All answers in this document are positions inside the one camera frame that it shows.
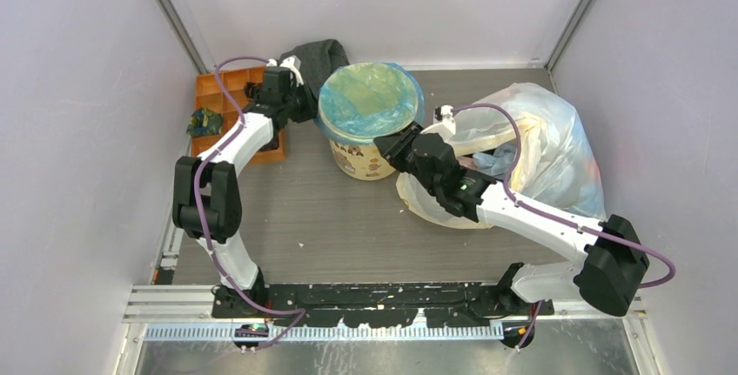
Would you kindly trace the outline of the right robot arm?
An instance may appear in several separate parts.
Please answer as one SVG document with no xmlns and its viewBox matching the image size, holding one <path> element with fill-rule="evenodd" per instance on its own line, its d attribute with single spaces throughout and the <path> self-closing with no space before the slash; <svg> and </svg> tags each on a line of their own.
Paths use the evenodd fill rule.
<svg viewBox="0 0 738 375">
<path fill-rule="evenodd" d="M 502 311 L 514 315 L 538 301 L 580 298 L 607 315 L 627 314 L 650 263 L 626 218 L 586 218 L 507 192 L 502 181 L 461 165 L 450 144 L 416 123 L 374 143 L 444 212 L 513 231 L 565 258 L 511 265 L 496 292 Z"/>
</svg>

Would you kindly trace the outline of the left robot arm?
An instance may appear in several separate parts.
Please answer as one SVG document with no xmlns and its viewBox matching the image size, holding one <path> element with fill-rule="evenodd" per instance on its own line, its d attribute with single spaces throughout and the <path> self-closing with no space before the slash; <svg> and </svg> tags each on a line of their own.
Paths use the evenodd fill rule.
<svg viewBox="0 0 738 375">
<path fill-rule="evenodd" d="M 238 174 L 288 123 L 316 117 L 317 100 L 299 66 L 295 56 L 270 60 L 252 101 L 237 108 L 236 123 L 211 148 L 175 165 L 172 221 L 205 249 L 218 270 L 219 289 L 248 318 L 268 311 L 268 293 L 239 234 Z"/>
</svg>

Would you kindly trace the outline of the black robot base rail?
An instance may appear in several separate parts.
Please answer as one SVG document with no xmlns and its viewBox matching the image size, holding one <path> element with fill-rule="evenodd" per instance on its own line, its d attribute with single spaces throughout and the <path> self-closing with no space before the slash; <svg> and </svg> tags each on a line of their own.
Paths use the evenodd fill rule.
<svg viewBox="0 0 738 375">
<path fill-rule="evenodd" d="M 431 328 L 481 327 L 502 318 L 527 321 L 553 314 L 495 285 L 479 282 L 388 284 L 272 284 L 239 296 L 224 285 L 210 289 L 214 318 L 264 318 L 277 327 L 405 328 L 424 317 Z"/>
</svg>

